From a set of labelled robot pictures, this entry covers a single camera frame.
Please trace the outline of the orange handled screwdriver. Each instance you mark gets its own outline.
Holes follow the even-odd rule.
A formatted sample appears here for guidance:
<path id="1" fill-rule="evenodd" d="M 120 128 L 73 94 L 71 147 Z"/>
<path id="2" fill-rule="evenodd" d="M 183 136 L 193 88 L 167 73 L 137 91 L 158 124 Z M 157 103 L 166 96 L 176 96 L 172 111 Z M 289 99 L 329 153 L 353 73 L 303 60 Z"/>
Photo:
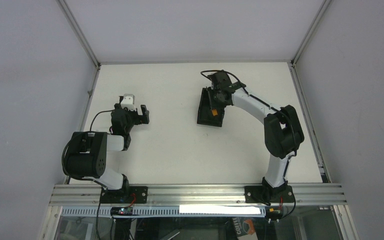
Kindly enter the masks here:
<path id="1" fill-rule="evenodd" d="M 217 109 L 211 109 L 211 113 L 214 117 L 218 115 Z"/>

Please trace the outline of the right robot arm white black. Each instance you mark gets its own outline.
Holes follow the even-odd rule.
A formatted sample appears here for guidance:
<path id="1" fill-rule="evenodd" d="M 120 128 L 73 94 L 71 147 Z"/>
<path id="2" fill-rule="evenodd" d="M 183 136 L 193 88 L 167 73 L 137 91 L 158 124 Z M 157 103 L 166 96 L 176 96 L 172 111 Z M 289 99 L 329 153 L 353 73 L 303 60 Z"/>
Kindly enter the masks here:
<path id="1" fill-rule="evenodd" d="M 203 70 L 200 74 L 211 82 L 204 87 L 197 112 L 197 124 L 222 127 L 225 109 L 240 108 L 263 124 L 264 144 L 269 165 L 261 186 L 250 196 L 258 203 L 271 204 L 291 195 L 287 172 L 291 158 L 297 155 L 305 136 L 296 109 L 292 105 L 279 107 L 247 89 L 247 85 L 226 70 Z"/>

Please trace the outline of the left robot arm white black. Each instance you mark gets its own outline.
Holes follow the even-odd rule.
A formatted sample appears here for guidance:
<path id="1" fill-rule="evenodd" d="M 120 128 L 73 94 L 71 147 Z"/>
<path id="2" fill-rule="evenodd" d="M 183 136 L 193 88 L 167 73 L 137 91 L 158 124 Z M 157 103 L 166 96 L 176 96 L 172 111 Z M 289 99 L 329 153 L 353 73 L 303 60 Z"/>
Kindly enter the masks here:
<path id="1" fill-rule="evenodd" d="M 74 180 L 95 182 L 124 198 L 132 195 L 127 176 L 107 167 L 107 153 L 127 151 L 133 127 L 150 122 L 146 105 L 140 105 L 139 109 L 141 112 L 134 105 L 129 109 L 116 103 L 109 110 L 109 131 L 75 131 L 62 152 L 63 172 Z"/>

